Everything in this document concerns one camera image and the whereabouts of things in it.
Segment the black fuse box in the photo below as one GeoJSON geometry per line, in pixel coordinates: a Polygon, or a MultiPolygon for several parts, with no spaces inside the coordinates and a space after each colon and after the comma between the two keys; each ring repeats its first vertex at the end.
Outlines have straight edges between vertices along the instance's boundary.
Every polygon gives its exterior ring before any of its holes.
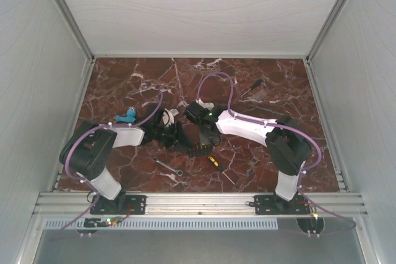
{"type": "Polygon", "coordinates": [[[199,156],[207,156],[209,154],[211,154],[213,150],[213,146],[212,145],[196,145],[194,146],[192,149],[190,149],[187,153],[188,157],[190,158],[195,158],[195,157],[199,157],[199,156]]]}

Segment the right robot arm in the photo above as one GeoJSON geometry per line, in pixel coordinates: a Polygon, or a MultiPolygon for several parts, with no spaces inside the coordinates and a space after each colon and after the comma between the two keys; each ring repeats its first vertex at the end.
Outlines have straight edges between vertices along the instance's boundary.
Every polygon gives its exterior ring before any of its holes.
{"type": "Polygon", "coordinates": [[[281,214],[294,208],[300,169],[310,155],[311,145],[297,133],[298,126],[292,118],[260,119],[199,100],[193,101],[185,109],[184,115],[209,140],[217,141],[222,135],[233,135],[266,147],[272,163],[278,169],[278,180],[272,198],[268,202],[257,202],[256,205],[281,214]]]}

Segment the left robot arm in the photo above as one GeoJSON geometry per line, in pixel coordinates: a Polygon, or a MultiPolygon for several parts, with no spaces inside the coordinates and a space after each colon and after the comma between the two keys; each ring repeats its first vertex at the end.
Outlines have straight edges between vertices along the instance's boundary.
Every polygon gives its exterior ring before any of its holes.
{"type": "Polygon", "coordinates": [[[187,153],[192,142],[182,124],[174,121],[172,113],[151,106],[136,122],[121,121],[103,125],[85,120],[75,130],[59,155],[65,171],[86,182],[95,192],[96,204],[91,214],[123,214],[127,212],[128,197],[120,182],[107,168],[111,151],[119,147],[141,147],[157,141],[170,151],[187,153]]]}

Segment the blue plastic part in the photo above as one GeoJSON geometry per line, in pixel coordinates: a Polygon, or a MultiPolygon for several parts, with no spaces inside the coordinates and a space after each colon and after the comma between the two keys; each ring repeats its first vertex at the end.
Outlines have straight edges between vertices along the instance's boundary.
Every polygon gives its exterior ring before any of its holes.
{"type": "Polygon", "coordinates": [[[135,109],[134,108],[129,108],[126,111],[125,115],[123,115],[123,116],[117,115],[116,116],[116,121],[117,122],[130,123],[130,124],[135,123],[135,121],[136,121],[136,111],[135,111],[135,109]]]}

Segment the yellow black screwdriver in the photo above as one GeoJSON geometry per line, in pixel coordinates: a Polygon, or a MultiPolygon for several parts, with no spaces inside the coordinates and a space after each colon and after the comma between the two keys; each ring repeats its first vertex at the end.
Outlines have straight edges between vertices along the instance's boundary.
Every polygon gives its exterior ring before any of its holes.
{"type": "Polygon", "coordinates": [[[224,168],[218,163],[218,161],[214,157],[209,156],[208,161],[218,172],[220,172],[221,174],[224,172],[224,168]]]}

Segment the silver combination wrench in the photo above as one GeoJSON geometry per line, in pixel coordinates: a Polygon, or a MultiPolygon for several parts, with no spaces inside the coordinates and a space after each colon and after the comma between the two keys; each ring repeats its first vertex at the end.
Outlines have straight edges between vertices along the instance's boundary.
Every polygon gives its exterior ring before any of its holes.
{"type": "Polygon", "coordinates": [[[178,176],[182,176],[183,175],[183,171],[182,170],[173,168],[172,166],[166,164],[165,162],[160,161],[157,157],[154,157],[153,161],[158,163],[158,164],[160,164],[160,165],[162,165],[163,167],[169,169],[170,171],[172,171],[173,173],[175,173],[178,176]]]}

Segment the black handled screwdriver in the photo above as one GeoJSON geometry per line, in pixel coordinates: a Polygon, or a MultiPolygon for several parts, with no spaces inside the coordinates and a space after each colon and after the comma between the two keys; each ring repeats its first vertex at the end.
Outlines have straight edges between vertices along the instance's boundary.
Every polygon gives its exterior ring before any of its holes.
{"type": "Polygon", "coordinates": [[[250,91],[257,88],[262,83],[262,79],[256,80],[241,96],[247,95],[250,91]]]}

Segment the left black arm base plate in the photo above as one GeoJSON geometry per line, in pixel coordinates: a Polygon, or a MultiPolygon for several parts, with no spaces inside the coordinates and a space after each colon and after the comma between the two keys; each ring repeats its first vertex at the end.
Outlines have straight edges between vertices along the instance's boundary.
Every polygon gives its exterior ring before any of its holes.
{"type": "Polygon", "coordinates": [[[126,194],[115,200],[103,197],[91,208],[91,215],[144,215],[147,202],[146,195],[126,194]]]}

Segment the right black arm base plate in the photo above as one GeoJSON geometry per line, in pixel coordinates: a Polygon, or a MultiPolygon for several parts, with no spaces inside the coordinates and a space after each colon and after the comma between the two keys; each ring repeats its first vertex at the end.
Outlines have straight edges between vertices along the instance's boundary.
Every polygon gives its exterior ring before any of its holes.
{"type": "Polygon", "coordinates": [[[286,201],[275,194],[255,195],[248,205],[254,208],[256,215],[309,215],[311,208],[309,202],[301,195],[286,201]]]}

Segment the aluminium front rail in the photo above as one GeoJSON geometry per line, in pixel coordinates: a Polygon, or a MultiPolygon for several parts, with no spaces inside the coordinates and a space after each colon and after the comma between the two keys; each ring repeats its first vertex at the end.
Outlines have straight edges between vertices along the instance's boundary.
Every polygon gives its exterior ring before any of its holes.
{"type": "MultiPolygon", "coordinates": [[[[44,192],[38,196],[33,214],[41,216],[76,217],[89,204],[85,192],[44,192]]],[[[255,193],[143,193],[146,199],[145,215],[149,218],[252,218],[255,209],[248,203],[255,193]]],[[[361,194],[307,193],[318,204],[320,216],[328,214],[325,208],[346,217],[367,216],[361,194]]]]}

